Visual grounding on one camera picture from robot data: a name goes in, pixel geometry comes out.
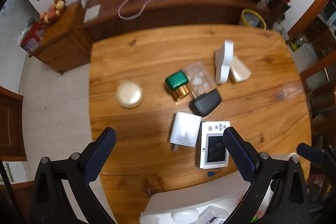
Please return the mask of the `beige wedge block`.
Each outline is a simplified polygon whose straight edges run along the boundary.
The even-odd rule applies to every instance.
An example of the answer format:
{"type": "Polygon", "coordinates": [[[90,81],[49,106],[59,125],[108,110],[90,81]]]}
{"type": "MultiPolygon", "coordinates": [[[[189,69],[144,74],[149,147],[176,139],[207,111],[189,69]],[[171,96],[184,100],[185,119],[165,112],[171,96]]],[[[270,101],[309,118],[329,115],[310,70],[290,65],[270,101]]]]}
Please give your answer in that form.
{"type": "Polygon", "coordinates": [[[248,67],[237,56],[234,56],[229,72],[230,81],[236,84],[248,80],[250,76],[251,71],[248,67]]]}

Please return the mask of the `clear plastic card box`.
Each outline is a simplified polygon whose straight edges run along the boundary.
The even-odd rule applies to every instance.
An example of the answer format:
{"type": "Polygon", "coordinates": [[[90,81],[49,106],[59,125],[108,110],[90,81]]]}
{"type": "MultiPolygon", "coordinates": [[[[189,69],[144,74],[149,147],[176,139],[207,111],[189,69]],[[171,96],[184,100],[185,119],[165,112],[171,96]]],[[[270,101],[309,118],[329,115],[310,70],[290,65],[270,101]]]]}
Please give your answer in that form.
{"type": "Polygon", "coordinates": [[[226,209],[209,206],[200,214],[194,224],[223,224],[228,216],[229,213],[226,209]]]}

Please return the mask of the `white plastic storage bin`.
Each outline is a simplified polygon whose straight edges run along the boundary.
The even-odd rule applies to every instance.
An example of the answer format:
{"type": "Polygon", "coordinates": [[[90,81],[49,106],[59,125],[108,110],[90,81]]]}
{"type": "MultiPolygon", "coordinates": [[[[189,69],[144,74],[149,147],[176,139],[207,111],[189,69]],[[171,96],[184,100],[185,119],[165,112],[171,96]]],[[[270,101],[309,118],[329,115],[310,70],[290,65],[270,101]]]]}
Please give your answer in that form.
{"type": "Polygon", "coordinates": [[[199,215],[209,206],[234,211],[250,186],[238,171],[180,190],[154,194],[139,217],[139,223],[175,223],[173,211],[195,208],[199,215]]]}

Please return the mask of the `white digital camera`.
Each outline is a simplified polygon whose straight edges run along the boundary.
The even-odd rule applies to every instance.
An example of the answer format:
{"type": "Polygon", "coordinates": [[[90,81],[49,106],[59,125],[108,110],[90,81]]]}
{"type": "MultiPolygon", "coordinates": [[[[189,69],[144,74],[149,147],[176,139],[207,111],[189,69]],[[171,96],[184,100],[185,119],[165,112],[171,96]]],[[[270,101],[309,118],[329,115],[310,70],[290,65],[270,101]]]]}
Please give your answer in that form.
{"type": "Polygon", "coordinates": [[[223,133],[230,126],[230,121],[201,122],[197,157],[200,169],[228,166],[229,153],[223,141],[223,133]]]}

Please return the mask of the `dark vase red top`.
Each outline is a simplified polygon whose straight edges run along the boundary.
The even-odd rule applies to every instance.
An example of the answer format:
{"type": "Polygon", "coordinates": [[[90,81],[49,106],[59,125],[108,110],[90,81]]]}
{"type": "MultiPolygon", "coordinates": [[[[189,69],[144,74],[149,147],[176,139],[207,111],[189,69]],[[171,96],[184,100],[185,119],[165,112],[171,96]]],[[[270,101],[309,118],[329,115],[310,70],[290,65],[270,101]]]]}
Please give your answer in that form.
{"type": "Polygon", "coordinates": [[[264,19],[267,29],[272,29],[276,20],[290,9],[290,1],[291,0],[269,0],[267,7],[270,9],[270,13],[264,19]]]}

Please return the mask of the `round gold compact case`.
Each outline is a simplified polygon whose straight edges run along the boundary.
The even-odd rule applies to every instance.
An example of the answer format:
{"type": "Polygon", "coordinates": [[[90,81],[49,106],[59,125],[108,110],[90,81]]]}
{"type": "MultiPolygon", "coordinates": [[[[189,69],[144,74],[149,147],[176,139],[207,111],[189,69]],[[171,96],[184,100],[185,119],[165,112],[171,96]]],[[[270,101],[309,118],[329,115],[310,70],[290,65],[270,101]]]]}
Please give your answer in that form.
{"type": "Polygon", "coordinates": [[[123,81],[117,88],[116,99],[122,107],[132,109],[142,102],[143,89],[141,85],[135,81],[123,81]]]}

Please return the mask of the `clear bottle black cap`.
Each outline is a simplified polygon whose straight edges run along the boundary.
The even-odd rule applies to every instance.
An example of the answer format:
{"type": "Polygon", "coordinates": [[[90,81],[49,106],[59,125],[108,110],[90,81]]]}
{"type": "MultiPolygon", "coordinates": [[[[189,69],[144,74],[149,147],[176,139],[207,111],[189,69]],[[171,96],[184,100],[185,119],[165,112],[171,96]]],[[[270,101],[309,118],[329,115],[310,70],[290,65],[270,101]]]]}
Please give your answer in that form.
{"type": "Polygon", "coordinates": [[[183,69],[188,79],[192,101],[189,107],[193,114],[206,117],[222,102],[217,84],[203,62],[193,63],[183,69]]]}

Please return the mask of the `wooden side cabinet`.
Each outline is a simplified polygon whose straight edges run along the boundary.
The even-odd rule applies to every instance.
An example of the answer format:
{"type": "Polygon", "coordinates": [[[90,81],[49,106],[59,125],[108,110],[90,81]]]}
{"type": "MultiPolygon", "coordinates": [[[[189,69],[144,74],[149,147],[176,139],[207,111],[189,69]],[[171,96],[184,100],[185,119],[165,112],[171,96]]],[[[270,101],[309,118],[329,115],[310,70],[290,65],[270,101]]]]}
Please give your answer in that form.
{"type": "Polygon", "coordinates": [[[84,15],[81,1],[67,6],[60,18],[46,28],[40,46],[29,57],[60,74],[90,63],[93,41],[82,30],[84,15]]]}

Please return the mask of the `green gold perfume bottle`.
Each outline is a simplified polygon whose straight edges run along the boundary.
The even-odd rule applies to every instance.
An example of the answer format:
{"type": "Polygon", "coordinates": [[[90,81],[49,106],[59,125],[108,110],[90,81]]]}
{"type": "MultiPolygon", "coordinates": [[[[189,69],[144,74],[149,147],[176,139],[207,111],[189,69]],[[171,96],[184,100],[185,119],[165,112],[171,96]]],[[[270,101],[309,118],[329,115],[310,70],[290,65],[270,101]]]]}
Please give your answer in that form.
{"type": "Polygon", "coordinates": [[[190,90],[187,86],[189,80],[184,71],[180,70],[165,79],[165,86],[170,95],[179,101],[189,95],[190,90]]]}

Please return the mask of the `white power adapter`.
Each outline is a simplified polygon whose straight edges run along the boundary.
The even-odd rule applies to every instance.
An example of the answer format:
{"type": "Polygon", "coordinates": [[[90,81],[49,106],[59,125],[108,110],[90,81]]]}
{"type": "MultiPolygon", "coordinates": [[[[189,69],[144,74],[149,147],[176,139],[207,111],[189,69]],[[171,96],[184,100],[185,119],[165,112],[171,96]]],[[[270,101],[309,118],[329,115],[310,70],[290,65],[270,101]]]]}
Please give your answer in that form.
{"type": "Polygon", "coordinates": [[[173,128],[169,142],[173,144],[173,151],[179,146],[194,148],[198,139],[202,117],[194,114],[177,112],[175,114],[173,128]]]}

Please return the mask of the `white paper card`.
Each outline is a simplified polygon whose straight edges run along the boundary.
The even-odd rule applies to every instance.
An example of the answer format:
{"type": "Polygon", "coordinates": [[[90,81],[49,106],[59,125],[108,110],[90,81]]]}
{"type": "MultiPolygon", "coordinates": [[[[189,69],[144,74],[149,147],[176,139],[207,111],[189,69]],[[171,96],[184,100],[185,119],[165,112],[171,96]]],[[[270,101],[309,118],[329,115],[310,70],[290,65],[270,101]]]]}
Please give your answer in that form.
{"type": "Polygon", "coordinates": [[[86,22],[89,22],[91,20],[94,20],[94,19],[98,18],[99,13],[100,13],[100,7],[101,7],[101,5],[95,5],[95,6],[92,6],[88,9],[86,9],[84,19],[83,19],[83,23],[86,23],[86,22]]]}

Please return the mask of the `yellow rimmed basket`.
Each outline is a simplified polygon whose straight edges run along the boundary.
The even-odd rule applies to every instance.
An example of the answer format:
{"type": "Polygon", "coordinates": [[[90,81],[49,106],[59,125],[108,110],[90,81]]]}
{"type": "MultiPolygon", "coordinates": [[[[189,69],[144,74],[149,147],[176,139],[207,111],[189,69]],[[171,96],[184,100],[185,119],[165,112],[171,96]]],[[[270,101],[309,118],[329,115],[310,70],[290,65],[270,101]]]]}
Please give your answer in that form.
{"type": "Polygon", "coordinates": [[[244,9],[240,15],[238,25],[266,29],[266,23],[262,16],[254,10],[244,9]]]}

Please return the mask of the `white curved plastic device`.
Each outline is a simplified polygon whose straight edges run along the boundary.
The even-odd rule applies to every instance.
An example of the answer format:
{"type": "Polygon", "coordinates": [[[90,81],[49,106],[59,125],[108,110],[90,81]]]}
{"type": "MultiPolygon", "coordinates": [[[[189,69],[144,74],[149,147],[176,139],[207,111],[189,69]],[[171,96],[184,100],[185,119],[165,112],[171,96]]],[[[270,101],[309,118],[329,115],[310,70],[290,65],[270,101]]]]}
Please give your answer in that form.
{"type": "Polygon", "coordinates": [[[234,42],[225,42],[215,51],[216,82],[224,84],[228,80],[230,67],[234,57],[234,42]]]}

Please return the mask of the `white round lid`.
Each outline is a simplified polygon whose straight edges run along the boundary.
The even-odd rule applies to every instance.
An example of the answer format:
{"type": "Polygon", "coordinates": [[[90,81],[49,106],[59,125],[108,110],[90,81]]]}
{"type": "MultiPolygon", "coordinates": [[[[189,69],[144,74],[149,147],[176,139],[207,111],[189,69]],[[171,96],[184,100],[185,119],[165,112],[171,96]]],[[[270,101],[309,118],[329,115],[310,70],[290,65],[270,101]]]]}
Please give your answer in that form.
{"type": "Polygon", "coordinates": [[[171,218],[177,224],[191,224],[198,220],[199,212],[195,208],[173,211],[171,218]]]}

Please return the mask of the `red tissue box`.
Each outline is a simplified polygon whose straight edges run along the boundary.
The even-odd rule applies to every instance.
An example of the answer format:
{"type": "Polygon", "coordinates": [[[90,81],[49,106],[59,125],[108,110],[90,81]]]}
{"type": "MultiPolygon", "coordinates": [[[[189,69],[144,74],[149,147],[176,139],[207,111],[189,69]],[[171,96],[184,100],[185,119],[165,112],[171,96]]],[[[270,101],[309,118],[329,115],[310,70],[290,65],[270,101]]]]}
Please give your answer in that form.
{"type": "Polygon", "coordinates": [[[27,53],[33,53],[40,46],[45,29],[45,25],[41,22],[34,21],[28,25],[19,40],[20,47],[27,53]]]}

